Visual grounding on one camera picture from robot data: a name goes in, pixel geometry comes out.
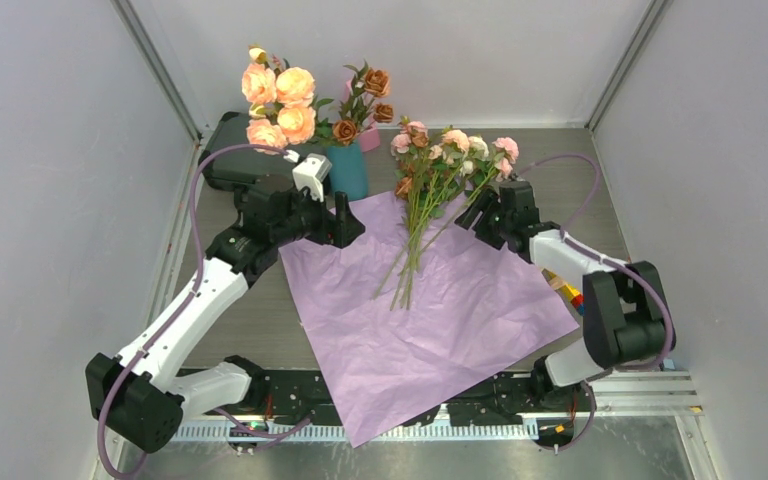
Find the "gray wall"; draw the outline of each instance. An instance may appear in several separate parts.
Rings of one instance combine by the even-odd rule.
[[[596,140],[726,478],[768,478],[768,2],[674,2]]]
[[[188,106],[215,125],[248,109],[247,46],[340,96],[346,63],[390,71],[399,115],[428,124],[583,125],[648,0],[139,0]]]
[[[88,478],[83,368],[145,325],[190,155],[108,1],[0,2],[0,479]]]

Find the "robotic arm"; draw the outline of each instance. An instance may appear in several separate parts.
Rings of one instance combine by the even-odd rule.
[[[324,202],[322,181],[331,164],[309,155],[293,169],[293,181],[283,176],[261,177],[243,202],[235,195],[238,217],[214,238],[205,252],[202,284],[194,275],[164,312],[131,344],[109,358],[97,354],[86,377],[93,416],[102,405],[125,364],[142,355],[116,392],[106,424],[147,453],[162,448],[182,421],[214,408],[250,402],[253,381],[262,371],[237,357],[193,375],[178,370],[219,315],[240,299],[278,258],[278,248],[306,238],[321,245],[344,248],[365,231],[351,213],[348,198],[335,194],[336,212]],[[158,330],[191,292],[198,293],[151,348],[146,339]]]
[[[542,397],[599,375],[626,362],[659,354],[672,325],[642,285],[623,271],[642,278],[664,298],[657,269],[649,262],[626,262],[603,255],[562,232],[554,222],[541,222],[534,191],[526,181],[505,182],[499,193],[485,190],[455,223],[475,230],[478,239],[508,249],[528,263],[551,270],[584,295],[582,338],[535,362],[530,388]],[[623,302],[633,304],[626,312]]]

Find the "purple cloth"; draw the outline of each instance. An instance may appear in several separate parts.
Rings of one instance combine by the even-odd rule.
[[[350,247],[294,242],[281,259],[353,447],[577,328],[537,267],[454,224],[423,254],[411,309],[390,311],[400,266],[372,297],[407,239],[404,204],[382,193],[351,208],[366,233]]]

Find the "gray wooden table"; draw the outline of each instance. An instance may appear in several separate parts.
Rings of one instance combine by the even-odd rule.
[[[564,152],[596,158],[590,132],[583,129],[469,130],[490,141],[509,136],[520,148],[518,165]],[[391,190],[395,163],[389,141],[393,130],[382,131],[382,146],[366,154],[370,194]],[[534,169],[526,177],[534,186],[541,218],[563,222],[581,205],[592,185],[593,173],[585,162],[564,159]],[[232,194],[205,186],[198,206],[199,232],[207,244],[237,217]],[[588,210],[570,228],[578,240],[608,255],[625,258],[626,252],[616,215],[604,185]],[[180,289],[195,270],[192,245],[187,245]],[[529,355],[512,368],[530,369],[537,358],[563,348],[580,336],[579,331]],[[265,368],[318,368],[310,344],[299,323],[284,268],[279,260],[254,287],[229,308],[207,332],[187,359],[191,367],[209,367],[228,355],[241,355]]]

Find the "gray floor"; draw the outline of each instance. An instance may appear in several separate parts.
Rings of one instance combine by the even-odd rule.
[[[221,443],[169,444],[141,479],[692,479],[672,417],[599,417],[587,438],[557,457],[522,441],[284,444],[237,457]],[[138,452],[128,448],[121,467]]]
[[[395,131],[382,132],[382,147],[366,154],[370,194],[389,191],[395,185],[395,164],[386,147]],[[520,148],[520,163],[564,152],[596,157],[590,133],[583,129],[470,130],[485,139],[509,136]],[[527,179],[534,186],[541,218],[563,222],[584,200],[590,190],[593,173],[590,166],[577,159],[564,159],[532,170]],[[199,232],[209,242],[236,219],[231,194],[205,186],[198,208]],[[588,210],[570,231],[578,240],[618,258],[626,252],[616,215],[604,185]],[[180,289],[195,270],[195,256],[188,245],[178,279]],[[533,361],[574,341],[573,332],[512,368],[528,369]],[[254,288],[229,308],[214,324],[189,356],[186,365],[213,366],[223,358],[238,354],[266,368],[317,367],[313,351],[299,324],[281,262],[266,272]]]

